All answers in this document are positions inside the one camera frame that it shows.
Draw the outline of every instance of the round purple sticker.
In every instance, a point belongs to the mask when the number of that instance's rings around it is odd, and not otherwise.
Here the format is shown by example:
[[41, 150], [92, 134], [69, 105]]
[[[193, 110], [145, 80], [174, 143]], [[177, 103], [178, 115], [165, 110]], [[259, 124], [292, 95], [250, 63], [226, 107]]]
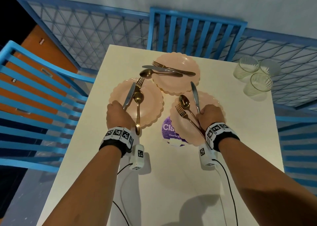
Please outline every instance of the round purple sticker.
[[179, 140], [182, 140], [183, 142], [187, 142], [185, 139], [182, 139], [178, 133], [175, 132], [174, 128], [172, 127], [172, 121], [170, 117], [165, 119], [163, 122], [162, 135], [163, 135], [163, 138], [165, 138], [166, 140], [179, 139]]

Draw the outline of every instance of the gold fork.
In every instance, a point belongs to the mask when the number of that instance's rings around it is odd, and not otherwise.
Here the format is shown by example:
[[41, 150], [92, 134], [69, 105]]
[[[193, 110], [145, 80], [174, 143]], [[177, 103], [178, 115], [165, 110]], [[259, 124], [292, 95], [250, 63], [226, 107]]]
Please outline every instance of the gold fork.
[[179, 104], [177, 104], [175, 107], [176, 107], [176, 110], [177, 110], [177, 112], [179, 113], [179, 115], [180, 115], [182, 118], [185, 118], [185, 119], [187, 119], [188, 121], [190, 121], [190, 122], [195, 126], [195, 128], [197, 128], [197, 130], [200, 132], [200, 134], [205, 138], [205, 135], [204, 135], [203, 132], [200, 130], [200, 128], [199, 128], [192, 120], [189, 119], [187, 112], [185, 112], [184, 109], [183, 109]]
[[142, 84], [143, 84], [143, 82], [144, 82], [144, 77], [140, 77], [139, 79], [138, 79], [138, 81], [137, 81], [137, 83], [135, 84], [135, 91], [134, 92], [136, 92], [136, 91], [140, 91], [140, 89], [141, 89], [141, 87], [142, 87]]
[[196, 75], [196, 73], [194, 73], [194, 72], [183, 71], [183, 70], [179, 70], [179, 69], [175, 69], [175, 68], [169, 68], [169, 67], [167, 67], [167, 66], [165, 66], [165, 65], [163, 65], [163, 64], [160, 64], [160, 63], [158, 63], [158, 62], [156, 62], [156, 61], [153, 61], [153, 62], [152, 62], [152, 65], [153, 65], [153, 66], [160, 67], [160, 68], [166, 68], [166, 69], [172, 70], [172, 71], [174, 71], [174, 72], [179, 72], [179, 73], [184, 74], [184, 75], [187, 75], [187, 76], [195, 76], [195, 75]]

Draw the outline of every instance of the blue chair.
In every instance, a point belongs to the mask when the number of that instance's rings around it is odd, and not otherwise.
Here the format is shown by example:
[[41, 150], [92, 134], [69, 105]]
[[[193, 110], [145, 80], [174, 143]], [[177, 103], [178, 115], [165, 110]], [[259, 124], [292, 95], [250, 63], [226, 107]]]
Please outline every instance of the blue chair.
[[[72, 88], [66, 87], [65, 85], [57, 82], [50, 76], [42, 73], [41, 71], [35, 69], [34, 67], [28, 65], [24, 61], [18, 59], [12, 53], [16, 51], [21, 53], [23, 56], [26, 56], [28, 59], [31, 59], [35, 61], [38, 64], [41, 64], [45, 68], [48, 68], [52, 72], [56, 73], [58, 76], [60, 76], [64, 81], [66, 81]], [[18, 67], [26, 70], [27, 72], [30, 72], [34, 75], [34, 80], [8, 68], [5, 66], [6, 62], [11, 62]], [[24, 98], [30, 99], [36, 103], [40, 103], [42, 105], [48, 106], [50, 108], [53, 108], [57, 110], [58, 112], [63, 112], [67, 115], [69, 115], [68, 118], [59, 116], [57, 114], [53, 114], [51, 112], [47, 112], [45, 110], [30, 106], [26, 103], [23, 103], [21, 101], [16, 101], [10, 98], [7, 98], [0, 94], [0, 103], [5, 104], [7, 106], [10, 106], [11, 108], [16, 108], [21, 112], [26, 113], [33, 113], [37, 114], [39, 116], [43, 116], [48, 118], [50, 121], [54, 120], [57, 122], [60, 122], [62, 124], [68, 124], [71, 125], [70, 127], [75, 127], [77, 125], [77, 120], [79, 119], [81, 112], [80, 111], [84, 108], [85, 102], [88, 99], [88, 95], [73, 81], [73, 79], [81, 80], [84, 82], [94, 83], [94, 78], [81, 76], [72, 72], [69, 72], [67, 70], [64, 70], [62, 68], [59, 68], [41, 58], [38, 56], [30, 53], [20, 45], [16, 44], [13, 41], [9, 41], [5, 47], [0, 52], [0, 73], [3, 73], [11, 78], [14, 78], [15, 80], [18, 80], [22, 83], [25, 83], [33, 88], [36, 88], [37, 90], [48, 94], [49, 96], [52, 96], [60, 101], [62, 101], [62, 104], [57, 104], [51, 100], [42, 98], [38, 95], [35, 95], [29, 91], [24, 90], [21, 87], [17, 87], [14, 85], [14, 83], [8, 83], [4, 80], [0, 80], [0, 88], [3, 88], [10, 93], [15, 93], [19, 96], [23, 96]], [[47, 88], [43, 86], [43, 84], [38, 83], [40, 80], [36, 80], [37, 78], [40, 78], [41, 80], [44, 80], [45, 82], [51, 84], [54, 88], [58, 88], [65, 92], [64, 95], [59, 94], [55, 92], [54, 90]], [[53, 124], [45, 123], [42, 121], [34, 120], [28, 117], [15, 115], [9, 112], [0, 111], [0, 119], [4, 122], [10, 122], [13, 124], [23, 125], [22, 129], [18, 129], [17, 127], [8, 126], [9, 123], [5, 123], [0, 125], [0, 137], [3, 138], [9, 138], [8, 140], [1, 140], [0, 141], [0, 148], [11, 150], [15, 149], [19, 152], [22, 150], [31, 150], [31, 151], [37, 151], [37, 152], [49, 152], [53, 153], [53, 156], [35, 156], [35, 157], [28, 157], [28, 156], [6, 156], [6, 157], [0, 157], [0, 165], [4, 166], [14, 166], [14, 167], [22, 167], [22, 168], [30, 168], [30, 169], [36, 169], [36, 170], [42, 170], [47, 172], [57, 172], [59, 169], [59, 166], [49, 165], [49, 164], [43, 164], [44, 162], [58, 162], [63, 159], [63, 155], [66, 152], [66, 148], [61, 148], [57, 146], [44, 146], [44, 145], [38, 145], [33, 143], [25, 143], [28, 140], [24, 140], [21, 142], [19, 139], [34, 139], [36, 142], [41, 142], [42, 140], [50, 141], [58, 144], [69, 144], [70, 138], [74, 133], [73, 129], [56, 126]], [[68, 135], [68, 138], [61, 137], [61, 136], [51, 136], [39, 132], [32, 132], [32, 130], [25, 130], [27, 129], [27, 126], [32, 128], [38, 128], [43, 129], [44, 132], [47, 132], [47, 130], [52, 130], [54, 132], [57, 132], [58, 134], [64, 134]]]
[[[163, 51], [163, 44], [166, 44], [164, 42], [167, 37], [167, 45], [164, 47], [166, 50], [164, 51], [182, 52], [185, 46], [184, 53], [195, 57], [210, 58], [213, 53], [212, 59], [218, 60], [224, 48], [230, 47], [226, 53], [225, 61], [232, 60], [240, 37], [247, 26], [245, 21], [230, 18], [150, 8], [147, 50], [152, 50], [153, 32], [157, 23], [159, 23], [157, 51]], [[234, 39], [230, 46], [226, 46], [231, 35], [235, 35]], [[212, 51], [215, 42], [219, 40], [219, 45]], [[172, 50], [176, 41], [176, 50]]]
[[294, 123], [278, 128], [285, 173], [299, 184], [315, 188], [312, 193], [317, 196], [317, 132], [312, 127], [317, 118], [276, 116], [276, 120]]

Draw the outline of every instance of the scalloped plate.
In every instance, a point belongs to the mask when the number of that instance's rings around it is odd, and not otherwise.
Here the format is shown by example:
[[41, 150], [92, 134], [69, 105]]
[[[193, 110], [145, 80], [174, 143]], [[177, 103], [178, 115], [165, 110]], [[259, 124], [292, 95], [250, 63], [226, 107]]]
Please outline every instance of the scalloped plate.
[[[138, 78], [130, 78], [118, 84], [110, 94], [109, 103], [117, 100], [123, 105], [125, 98], [131, 88], [133, 82], [137, 82]], [[144, 100], [140, 104], [140, 125], [145, 128], [155, 122], [163, 111], [163, 95], [160, 89], [152, 82], [152, 80], [145, 79], [141, 87], [144, 94]], [[132, 99], [130, 105], [126, 110], [136, 122], [137, 118], [137, 104]]]
[[[189, 99], [190, 102], [190, 109], [191, 111], [196, 115], [197, 108], [195, 105], [195, 100], [192, 92], [185, 92], [184, 95]], [[220, 105], [218, 100], [216, 100], [213, 96], [209, 95], [206, 92], [198, 91], [198, 97], [199, 97], [199, 106], [200, 109], [203, 109], [208, 104], [213, 104], [217, 107], [221, 108], [222, 113], [224, 116], [226, 116], [223, 107]], [[200, 134], [200, 132], [188, 121], [187, 119], [182, 118], [175, 106], [178, 104], [178, 97], [175, 99], [175, 101], [172, 103], [172, 108], [170, 110], [170, 119], [172, 121], [172, 126], [182, 139], [185, 139], [188, 144], [193, 144], [194, 146], [199, 146], [203, 143], [205, 143], [205, 138]], [[194, 119], [194, 117], [191, 115], [191, 113], [187, 110], [185, 110], [188, 114], [188, 117], [198, 125], [197, 121]]]
[[190, 77], [184, 75], [181, 78], [153, 74], [153, 81], [165, 93], [170, 95], [180, 95], [184, 92], [191, 91], [191, 81], [194, 82], [195, 85], [198, 85], [200, 80], [200, 69], [198, 64], [195, 62], [194, 59], [192, 59], [192, 57], [180, 52], [172, 52], [158, 57], [155, 61], [170, 68], [196, 73], [195, 76]]

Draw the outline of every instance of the forearm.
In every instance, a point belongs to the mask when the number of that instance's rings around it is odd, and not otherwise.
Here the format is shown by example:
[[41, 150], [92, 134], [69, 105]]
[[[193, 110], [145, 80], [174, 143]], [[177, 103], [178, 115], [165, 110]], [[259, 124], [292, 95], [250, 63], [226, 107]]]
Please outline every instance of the forearm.
[[81, 172], [43, 226], [104, 226], [108, 220], [121, 151], [102, 148]]
[[232, 138], [222, 140], [219, 150], [261, 226], [309, 225], [317, 219], [317, 197], [259, 154]]

